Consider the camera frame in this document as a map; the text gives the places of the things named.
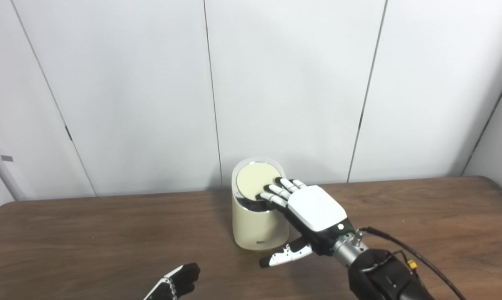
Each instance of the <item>cylindrical container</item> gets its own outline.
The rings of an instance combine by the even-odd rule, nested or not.
[[[288,240],[289,224],[283,214],[255,199],[276,177],[285,177],[282,167],[263,157],[243,160],[232,171],[232,231],[243,249],[268,250]]]

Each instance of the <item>gray sticker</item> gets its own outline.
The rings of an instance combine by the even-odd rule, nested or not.
[[[8,156],[8,155],[1,155],[1,159],[3,161],[11,161],[11,162],[14,161],[14,158],[12,156]]]

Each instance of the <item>container lid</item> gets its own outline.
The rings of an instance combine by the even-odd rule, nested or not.
[[[281,173],[266,162],[252,162],[240,169],[236,176],[236,186],[245,198],[255,200],[255,196],[264,192],[264,186],[275,183]]]

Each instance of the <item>wooden table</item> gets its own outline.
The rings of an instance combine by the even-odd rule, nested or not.
[[[502,300],[502,190],[489,179],[323,188],[355,226],[374,226],[419,250],[469,300]],[[365,243],[397,249],[376,237]],[[141,300],[165,273],[194,261],[202,271],[186,300],[355,299],[333,258],[260,269],[263,255],[234,243],[226,190],[0,207],[0,299]],[[420,273],[437,299],[455,299],[428,269]]]

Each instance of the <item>white robotic hand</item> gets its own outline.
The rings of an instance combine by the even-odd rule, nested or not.
[[[266,200],[301,233],[282,250],[264,257],[262,268],[303,258],[313,252],[332,256],[339,237],[353,235],[346,211],[319,186],[306,186],[299,180],[277,178],[277,185],[264,187],[257,199]]]
[[[156,283],[144,300],[177,300],[192,292],[199,279],[199,266],[192,262],[175,268]]]

